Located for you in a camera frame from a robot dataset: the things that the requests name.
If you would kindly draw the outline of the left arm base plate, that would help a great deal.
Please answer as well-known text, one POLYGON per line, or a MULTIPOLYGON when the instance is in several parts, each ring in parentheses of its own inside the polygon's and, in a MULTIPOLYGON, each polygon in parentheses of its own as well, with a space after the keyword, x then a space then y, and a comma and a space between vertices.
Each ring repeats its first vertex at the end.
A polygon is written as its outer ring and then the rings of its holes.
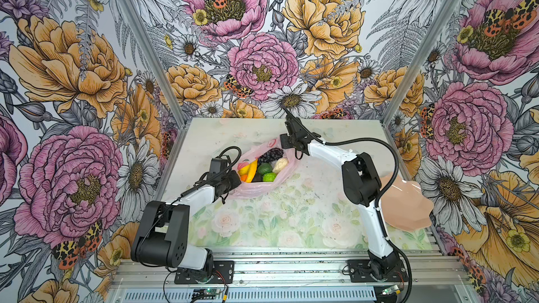
POLYGON ((235 262, 218 260, 202 269, 179 268, 175 273, 176 285, 232 284, 235 262))

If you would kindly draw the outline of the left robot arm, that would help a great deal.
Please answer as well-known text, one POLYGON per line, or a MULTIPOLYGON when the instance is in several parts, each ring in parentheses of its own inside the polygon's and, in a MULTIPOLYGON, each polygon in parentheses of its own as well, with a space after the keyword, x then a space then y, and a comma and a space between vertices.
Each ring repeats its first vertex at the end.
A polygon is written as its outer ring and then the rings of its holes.
POLYGON ((189 222, 194 214, 241 185, 229 157, 211 160, 205 173, 193 188, 175 201, 151 201, 143 211, 131 247, 131 259, 146 267, 174 269, 187 279, 207 282, 217 275, 213 253, 188 243, 189 222))

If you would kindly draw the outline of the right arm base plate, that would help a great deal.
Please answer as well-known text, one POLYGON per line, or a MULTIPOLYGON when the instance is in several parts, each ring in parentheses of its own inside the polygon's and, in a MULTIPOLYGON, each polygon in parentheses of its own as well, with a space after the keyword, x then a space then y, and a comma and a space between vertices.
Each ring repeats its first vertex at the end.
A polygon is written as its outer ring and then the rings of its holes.
POLYGON ((382 265, 372 265, 370 260, 348 260, 343 270, 352 283, 404 283, 408 272, 404 263, 398 260, 389 269, 382 265))

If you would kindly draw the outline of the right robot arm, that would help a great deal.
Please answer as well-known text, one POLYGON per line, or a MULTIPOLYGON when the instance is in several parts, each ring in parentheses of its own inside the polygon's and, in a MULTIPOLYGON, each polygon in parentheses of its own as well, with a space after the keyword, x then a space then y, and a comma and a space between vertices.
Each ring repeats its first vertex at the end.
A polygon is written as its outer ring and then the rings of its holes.
POLYGON ((400 262, 401 252, 390 241, 383 218, 381 198, 399 174, 397 153, 389 144, 372 137, 361 137, 339 143, 325 141, 308 130, 302 121, 286 109, 286 134, 280 135, 282 147, 293 148, 302 155, 321 159, 341 171, 342 187, 348 200, 359 207, 369 246, 370 274, 377 281, 388 279, 400 262), (341 147, 353 143, 376 143, 386 147, 394 159, 394 171, 386 185, 382 184, 371 156, 341 147))

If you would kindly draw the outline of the pink scalloped plate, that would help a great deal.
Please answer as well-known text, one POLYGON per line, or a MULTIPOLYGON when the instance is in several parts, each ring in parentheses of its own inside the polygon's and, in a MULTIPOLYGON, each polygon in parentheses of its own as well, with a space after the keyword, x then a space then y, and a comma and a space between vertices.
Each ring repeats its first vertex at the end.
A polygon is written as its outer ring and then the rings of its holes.
POLYGON ((421 186, 397 176, 380 200, 386 224, 402 231, 414 232, 432 225, 433 201, 423 196, 421 186))

